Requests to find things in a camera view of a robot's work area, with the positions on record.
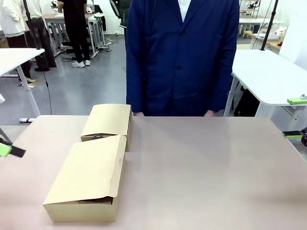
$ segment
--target box lid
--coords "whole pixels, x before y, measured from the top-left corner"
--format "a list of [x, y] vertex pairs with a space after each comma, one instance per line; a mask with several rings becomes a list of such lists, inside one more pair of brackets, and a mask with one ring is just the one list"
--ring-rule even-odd
[[126, 141], [117, 135], [74, 144], [44, 205], [116, 197]]
[[127, 135], [131, 105], [94, 105], [81, 136], [95, 134]]

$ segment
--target black pole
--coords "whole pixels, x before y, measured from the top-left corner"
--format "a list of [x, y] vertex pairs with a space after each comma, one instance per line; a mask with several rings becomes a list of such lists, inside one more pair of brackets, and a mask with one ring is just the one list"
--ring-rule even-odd
[[28, 5], [27, 5], [27, 1], [26, 1], [26, 0], [24, 0], [24, 8], [25, 8], [25, 15], [27, 16], [28, 22], [29, 22], [29, 30], [30, 30], [30, 33], [32, 34], [32, 38], [34, 39], [35, 47], [36, 47], [36, 49], [41, 49], [41, 48], [38, 46], [38, 44], [37, 44], [36, 37], [34, 36], [33, 27], [32, 27], [32, 22], [31, 22], [31, 15], [30, 15], [30, 12], [29, 12]]
[[276, 14], [277, 4], [278, 4], [278, 0], [275, 1], [274, 9], [272, 11], [272, 17], [271, 17], [271, 20], [270, 20], [270, 23], [269, 23], [269, 26], [268, 26], [267, 33], [265, 34], [265, 37], [264, 37], [264, 40], [263, 40], [263, 43], [262, 43], [261, 51], [264, 51], [265, 45], [267, 44], [269, 33], [270, 33], [271, 27], [273, 25], [273, 20], [274, 20], [275, 14]]

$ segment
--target brown box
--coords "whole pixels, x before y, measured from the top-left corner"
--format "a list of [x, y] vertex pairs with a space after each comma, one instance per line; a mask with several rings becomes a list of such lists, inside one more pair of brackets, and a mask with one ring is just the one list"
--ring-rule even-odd
[[81, 140], [93, 140], [96, 135], [102, 137], [123, 135], [127, 137], [126, 151], [129, 151], [131, 118], [132, 112], [129, 104], [94, 105], [81, 134]]
[[73, 145], [44, 201], [52, 221], [115, 221], [126, 140], [117, 135]]

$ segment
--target person in blue coat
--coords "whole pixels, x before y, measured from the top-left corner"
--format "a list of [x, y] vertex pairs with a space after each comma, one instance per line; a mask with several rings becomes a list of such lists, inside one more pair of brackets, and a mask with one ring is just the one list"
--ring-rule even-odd
[[132, 0], [127, 104], [137, 116], [214, 116], [224, 109], [238, 0]]

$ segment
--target white jacket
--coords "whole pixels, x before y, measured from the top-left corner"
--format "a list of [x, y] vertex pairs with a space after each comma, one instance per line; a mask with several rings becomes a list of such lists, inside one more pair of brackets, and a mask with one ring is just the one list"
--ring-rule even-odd
[[28, 31], [23, 0], [0, 0], [0, 25], [5, 35]]

